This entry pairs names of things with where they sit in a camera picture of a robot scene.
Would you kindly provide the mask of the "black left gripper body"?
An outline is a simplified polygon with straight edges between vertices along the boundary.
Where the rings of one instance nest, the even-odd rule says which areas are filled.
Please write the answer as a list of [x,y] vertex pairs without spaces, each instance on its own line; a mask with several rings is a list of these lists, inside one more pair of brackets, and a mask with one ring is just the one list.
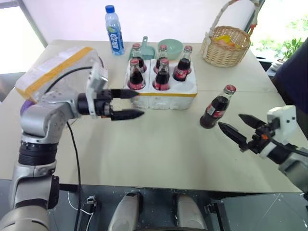
[[108,117],[115,119],[115,112],[111,101],[114,98],[114,90],[102,90],[97,94],[94,99],[94,109],[96,116]]

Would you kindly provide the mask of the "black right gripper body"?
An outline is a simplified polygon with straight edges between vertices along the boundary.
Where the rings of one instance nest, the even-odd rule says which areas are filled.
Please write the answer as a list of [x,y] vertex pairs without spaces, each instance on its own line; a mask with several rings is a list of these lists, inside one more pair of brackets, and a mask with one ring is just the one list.
[[264,131],[255,130],[255,133],[252,135],[251,141],[247,142],[247,150],[254,152],[255,154],[261,153],[261,151],[270,143],[269,136],[265,134]]

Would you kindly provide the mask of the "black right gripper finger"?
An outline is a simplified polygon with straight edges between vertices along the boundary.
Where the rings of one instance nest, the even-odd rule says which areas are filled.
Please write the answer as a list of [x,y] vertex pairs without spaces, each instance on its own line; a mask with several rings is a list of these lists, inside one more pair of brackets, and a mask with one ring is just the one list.
[[262,120],[256,118],[253,115],[248,115],[248,114],[238,114],[238,116],[248,126],[258,131],[264,131],[265,122],[263,122]]
[[247,150],[247,138],[242,135],[236,128],[223,122],[218,122],[218,126],[227,137],[238,144],[240,150]]

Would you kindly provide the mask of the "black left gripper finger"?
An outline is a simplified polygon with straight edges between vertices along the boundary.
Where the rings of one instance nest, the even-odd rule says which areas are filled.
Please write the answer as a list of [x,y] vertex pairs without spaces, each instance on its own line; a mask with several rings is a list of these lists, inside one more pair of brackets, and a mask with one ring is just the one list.
[[135,119],[144,114],[144,111],[141,111],[139,109],[131,108],[131,109],[124,109],[121,111],[113,111],[111,115],[112,121],[118,121],[118,120],[130,120]]
[[111,89],[113,98],[130,99],[139,96],[139,93],[131,89]]

